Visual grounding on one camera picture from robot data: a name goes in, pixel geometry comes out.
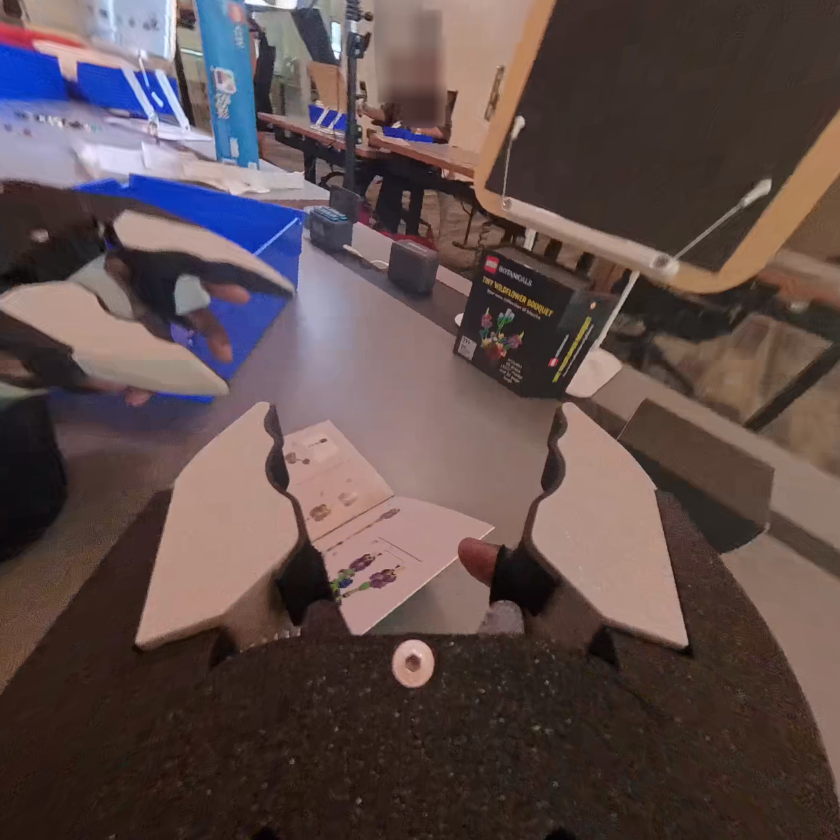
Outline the small blue plastic bin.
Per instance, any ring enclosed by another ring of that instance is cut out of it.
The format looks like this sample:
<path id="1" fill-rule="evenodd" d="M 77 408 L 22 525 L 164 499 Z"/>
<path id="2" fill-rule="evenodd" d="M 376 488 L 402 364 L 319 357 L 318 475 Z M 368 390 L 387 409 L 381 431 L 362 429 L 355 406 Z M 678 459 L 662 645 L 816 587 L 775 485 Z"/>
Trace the small blue plastic bin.
<path id="1" fill-rule="evenodd" d="M 177 79 L 144 50 L 104 50 L 44 38 L 1 46 L 1 99 L 77 99 L 130 117 L 189 124 Z"/>

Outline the matte black box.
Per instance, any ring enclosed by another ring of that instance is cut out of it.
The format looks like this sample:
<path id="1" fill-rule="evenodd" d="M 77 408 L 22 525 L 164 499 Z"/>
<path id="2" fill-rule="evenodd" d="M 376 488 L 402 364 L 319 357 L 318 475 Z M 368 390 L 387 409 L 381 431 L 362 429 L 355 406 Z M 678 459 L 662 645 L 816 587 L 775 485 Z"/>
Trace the matte black box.
<path id="1" fill-rule="evenodd" d="M 618 441 L 657 488 L 677 499 L 714 550 L 729 553 L 767 532 L 771 465 L 649 399 Z"/>

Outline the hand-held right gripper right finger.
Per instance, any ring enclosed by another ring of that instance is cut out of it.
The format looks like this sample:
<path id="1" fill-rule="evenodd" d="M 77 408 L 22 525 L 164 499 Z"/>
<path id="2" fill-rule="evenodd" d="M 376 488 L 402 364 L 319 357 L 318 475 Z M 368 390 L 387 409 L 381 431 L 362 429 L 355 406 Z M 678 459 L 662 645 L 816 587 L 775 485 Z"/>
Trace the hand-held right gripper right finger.
<path id="1" fill-rule="evenodd" d="M 492 601 L 567 650 L 611 650 L 611 631 L 690 646 L 656 488 L 575 405 L 552 422 L 541 493 L 514 549 L 501 549 Z"/>

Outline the black office chair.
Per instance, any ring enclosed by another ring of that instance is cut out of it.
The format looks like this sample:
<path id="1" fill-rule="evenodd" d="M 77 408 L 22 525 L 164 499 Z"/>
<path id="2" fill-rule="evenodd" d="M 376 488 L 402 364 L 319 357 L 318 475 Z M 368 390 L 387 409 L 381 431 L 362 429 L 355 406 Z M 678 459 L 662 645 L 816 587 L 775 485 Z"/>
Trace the black office chair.
<path id="1" fill-rule="evenodd" d="M 626 283 L 623 291 L 627 296 L 607 334 L 607 350 L 637 371 L 662 371 L 665 383 L 684 396 L 693 396 L 694 386 L 667 361 L 656 343 L 658 337 L 699 344 L 731 334 L 749 315 L 786 320 L 794 312 L 777 287 L 759 280 L 699 296 L 675 291 L 641 276 L 633 288 Z"/>

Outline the black board on white stand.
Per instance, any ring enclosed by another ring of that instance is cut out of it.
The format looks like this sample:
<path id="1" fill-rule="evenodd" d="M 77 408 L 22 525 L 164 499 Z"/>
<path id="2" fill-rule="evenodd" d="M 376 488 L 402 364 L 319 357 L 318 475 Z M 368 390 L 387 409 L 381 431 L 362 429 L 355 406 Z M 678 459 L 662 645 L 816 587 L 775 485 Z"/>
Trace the black board on white stand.
<path id="1" fill-rule="evenodd" d="M 838 177 L 838 49 L 838 2 L 535 2 L 476 195 L 674 291 L 740 287 Z"/>

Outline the grey desk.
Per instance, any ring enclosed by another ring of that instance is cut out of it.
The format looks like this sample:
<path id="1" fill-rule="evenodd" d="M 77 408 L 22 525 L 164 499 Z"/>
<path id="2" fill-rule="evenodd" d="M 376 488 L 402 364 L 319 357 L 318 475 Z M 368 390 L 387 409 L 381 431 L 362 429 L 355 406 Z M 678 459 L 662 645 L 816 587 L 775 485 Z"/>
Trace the grey desk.
<path id="1" fill-rule="evenodd" d="M 550 402 L 499 387 L 452 348 L 467 282 L 444 273 L 431 302 L 407 300 L 351 259 L 304 241 L 297 296 L 212 404 L 57 394 L 70 496 L 32 549 L 2 564 L 2 687 L 154 493 L 258 402 L 283 430 L 328 419 L 397 495 L 522 533 L 543 467 Z M 838 481 L 633 369 L 582 404 L 618 433 L 646 399 L 774 468 L 770 530 L 723 559 L 788 658 L 838 776 Z"/>

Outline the dark charger block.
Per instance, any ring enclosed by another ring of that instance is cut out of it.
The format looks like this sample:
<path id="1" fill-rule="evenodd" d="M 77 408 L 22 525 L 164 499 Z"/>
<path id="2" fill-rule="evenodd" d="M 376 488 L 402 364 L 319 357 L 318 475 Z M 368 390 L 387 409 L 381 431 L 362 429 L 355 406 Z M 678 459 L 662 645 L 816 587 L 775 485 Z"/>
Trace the dark charger block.
<path id="1" fill-rule="evenodd" d="M 311 244 L 326 253 L 339 253 L 352 247 L 354 222 L 330 206 L 309 208 L 307 229 Z"/>

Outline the white instruction booklet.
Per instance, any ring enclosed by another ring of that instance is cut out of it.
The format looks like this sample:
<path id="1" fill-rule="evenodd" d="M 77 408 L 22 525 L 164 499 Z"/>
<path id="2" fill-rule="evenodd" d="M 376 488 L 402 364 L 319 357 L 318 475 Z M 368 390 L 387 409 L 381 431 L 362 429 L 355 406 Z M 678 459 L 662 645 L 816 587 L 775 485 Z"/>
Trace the white instruction booklet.
<path id="1" fill-rule="evenodd" d="M 400 497 L 331 422 L 285 436 L 288 491 L 324 560 L 333 600 L 353 635 L 391 615 L 457 560 L 464 538 L 493 527 Z"/>

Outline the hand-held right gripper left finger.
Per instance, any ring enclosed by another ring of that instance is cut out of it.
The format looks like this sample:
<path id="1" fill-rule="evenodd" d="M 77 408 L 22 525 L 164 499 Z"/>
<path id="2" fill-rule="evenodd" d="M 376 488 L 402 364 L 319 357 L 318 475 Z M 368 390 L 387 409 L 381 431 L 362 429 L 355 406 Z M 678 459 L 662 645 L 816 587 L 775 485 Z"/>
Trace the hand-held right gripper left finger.
<path id="1" fill-rule="evenodd" d="M 205 633 L 241 652 L 331 604 L 329 579 L 289 492 L 273 405 L 255 405 L 177 477 L 135 646 L 150 652 Z"/>

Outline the black glossy cardboard box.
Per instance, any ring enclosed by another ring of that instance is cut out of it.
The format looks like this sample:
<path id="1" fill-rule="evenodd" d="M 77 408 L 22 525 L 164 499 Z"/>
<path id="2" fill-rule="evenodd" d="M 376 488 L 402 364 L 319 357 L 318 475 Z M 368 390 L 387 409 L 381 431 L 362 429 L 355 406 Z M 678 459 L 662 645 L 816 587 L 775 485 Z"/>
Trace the black glossy cardboard box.
<path id="1" fill-rule="evenodd" d="M 453 354 L 516 396 L 561 401 L 616 302 L 522 248 L 489 248 L 479 258 Z"/>

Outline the white paper sheet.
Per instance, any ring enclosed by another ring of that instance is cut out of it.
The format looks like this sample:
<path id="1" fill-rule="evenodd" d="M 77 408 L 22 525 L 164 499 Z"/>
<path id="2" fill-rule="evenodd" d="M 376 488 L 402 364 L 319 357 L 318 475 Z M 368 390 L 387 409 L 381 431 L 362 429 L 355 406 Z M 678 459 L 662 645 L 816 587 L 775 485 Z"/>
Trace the white paper sheet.
<path id="1" fill-rule="evenodd" d="M 137 149 L 102 143 L 79 143 L 73 152 L 84 170 L 94 177 L 156 177 L 211 186 L 237 196 L 297 191 L 307 184 L 300 172 L 278 169 L 261 171 L 238 167 L 236 164 L 206 161 L 193 154 L 176 152 L 152 143 L 142 143 Z"/>

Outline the blue printed carton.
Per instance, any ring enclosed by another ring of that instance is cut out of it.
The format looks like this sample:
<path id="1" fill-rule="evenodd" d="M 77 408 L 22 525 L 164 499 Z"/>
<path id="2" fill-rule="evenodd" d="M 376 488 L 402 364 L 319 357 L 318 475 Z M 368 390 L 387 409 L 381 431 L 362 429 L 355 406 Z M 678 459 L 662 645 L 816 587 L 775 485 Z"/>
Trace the blue printed carton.
<path id="1" fill-rule="evenodd" d="M 194 6 L 217 160 L 257 171 L 259 139 L 248 10 L 239 1 L 195 1 Z"/>

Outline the wooden table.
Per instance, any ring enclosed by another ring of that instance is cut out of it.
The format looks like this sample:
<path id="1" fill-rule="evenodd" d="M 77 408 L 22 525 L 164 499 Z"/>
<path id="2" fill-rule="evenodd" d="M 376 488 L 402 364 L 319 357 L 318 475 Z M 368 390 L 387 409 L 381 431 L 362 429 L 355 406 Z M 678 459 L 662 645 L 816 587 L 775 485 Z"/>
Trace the wooden table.
<path id="1" fill-rule="evenodd" d="M 300 118 L 260 112 L 258 120 L 276 135 L 278 141 L 286 142 L 292 137 L 314 144 L 323 151 L 344 152 L 344 138 L 331 130 L 321 131 Z M 474 179 L 479 154 L 454 145 L 441 143 L 420 143 L 370 133 L 367 140 L 355 147 L 358 157 L 368 161 L 384 160 L 390 155 L 429 165 L 443 172 L 463 176 L 469 182 Z"/>

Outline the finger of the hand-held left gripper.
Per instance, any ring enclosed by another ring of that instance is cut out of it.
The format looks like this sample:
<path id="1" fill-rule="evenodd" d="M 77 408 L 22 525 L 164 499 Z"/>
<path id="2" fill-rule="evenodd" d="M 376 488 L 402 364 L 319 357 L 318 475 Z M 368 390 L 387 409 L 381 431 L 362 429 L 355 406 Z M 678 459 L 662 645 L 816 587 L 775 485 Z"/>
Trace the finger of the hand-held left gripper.
<path id="1" fill-rule="evenodd" d="M 112 244 L 144 280 L 170 287 L 182 277 L 249 292 L 293 297 L 292 280 L 262 258 L 204 227 L 125 211 L 112 220 Z"/>
<path id="2" fill-rule="evenodd" d="M 16 287 L 2 313 L 70 348 L 84 374 L 101 382 L 178 396 L 225 396 L 228 385 L 178 343 L 107 311 L 90 290 L 70 281 Z"/>

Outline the person's left hand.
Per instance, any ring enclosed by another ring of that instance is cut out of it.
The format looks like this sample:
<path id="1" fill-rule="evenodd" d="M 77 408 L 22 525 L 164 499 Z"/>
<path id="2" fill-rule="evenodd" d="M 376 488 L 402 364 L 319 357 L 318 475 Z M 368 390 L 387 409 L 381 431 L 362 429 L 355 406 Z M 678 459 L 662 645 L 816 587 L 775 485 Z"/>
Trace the person's left hand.
<path id="1" fill-rule="evenodd" d="M 134 312 L 152 333 L 170 340 L 171 326 L 176 324 L 202 335 L 216 360 L 233 359 L 228 334 L 210 302 L 246 304 L 249 292 L 239 282 L 254 279 L 251 271 L 177 250 L 135 248 L 110 251 L 104 266 L 127 291 Z"/>

